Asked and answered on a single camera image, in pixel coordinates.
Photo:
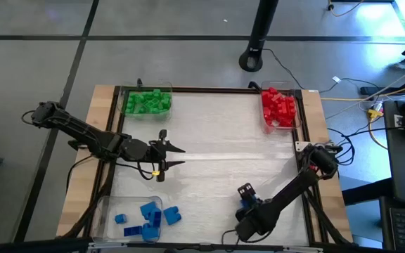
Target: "pole base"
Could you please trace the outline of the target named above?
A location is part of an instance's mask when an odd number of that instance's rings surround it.
[[[251,51],[246,49],[238,59],[240,67],[248,72],[259,71],[264,62],[262,61],[262,51]]]

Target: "white cable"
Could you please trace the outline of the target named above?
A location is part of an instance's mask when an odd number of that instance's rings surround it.
[[[333,115],[327,117],[326,119],[330,119],[330,118],[332,118],[332,117],[334,117],[334,116],[337,116],[337,115],[339,115],[340,113],[342,113],[342,112],[344,112],[344,111],[346,111],[346,110],[351,109],[352,107],[356,106],[357,104],[359,104],[359,103],[361,103],[361,102],[363,102],[363,101],[365,101],[365,100],[368,100],[368,99],[370,99],[370,98],[372,98],[372,97],[374,97],[374,96],[377,96],[377,95],[381,94],[382,92],[386,91],[387,89],[389,89],[391,86],[393,86],[393,85],[396,84],[397,82],[401,81],[403,78],[405,78],[405,74],[404,74],[402,77],[398,78],[398,80],[392,82],[391,84],[389,84],[389,85],[386,86],[385,88],[381,89],[380,91],[376,92],[375,94],[370,95],[370,96],[368,96],[368,97],[366,97],[366,98],[360,100],[359,102],[357,102],[357,103],[355,103],[355,104],[352,104],[352,105],[350,105],[350,106],[348,106],[348,107],[346,107],[346,108],[344,108],[344,109],[342,109],[342,110],[340,110],[340,111],[334,113]]]

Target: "wooden table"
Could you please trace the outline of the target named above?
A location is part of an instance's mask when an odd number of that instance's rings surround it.
[[[113,99],[115,98],[114,90],[115,86],[95,86],[86,123],[100,130],[106,130],[110,108],[113,106]],[[324,143],[329,141],[328,130],[324,120],[323,108],[318,91],[303,90],[301,92],[309,140],[312,143]],[[119,117],[113,117],[111,131],[116,131],[118,120]],[[301,126],[297,129],[297,135],[300,136],[300,139],[303,136]],[[76,161],[86,156],[89,156],[89,151],[80,150],[77,153]],[[68,188],[65,198],[62,216],[58,224],[57,235],[63,235],[68,232],[88,207],[95,183],[97,166],[98,160],[90,159],[88,162],[74,169],[70,179],[70,187]],[[349,222],[338,177],[334,176],[330,180],[319,181],[319,192],[325,213],[341,234],[352,242],[352,235],[349,229]],[[321,242],[318,219],[313,209],[311,209],[310,213],[314,226],[315,241]]]

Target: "container of red cubes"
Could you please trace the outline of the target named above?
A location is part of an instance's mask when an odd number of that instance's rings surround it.
[[[296,101],[290,82],[264,82],[260,93],[260,118],[266,134],[296,127]]]

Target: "container of blue blocks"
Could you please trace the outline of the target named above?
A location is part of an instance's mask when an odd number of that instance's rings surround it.
[[[98,201],[91,236],[95,242],[157,242],[165,224],[157,196],[105,196]]]

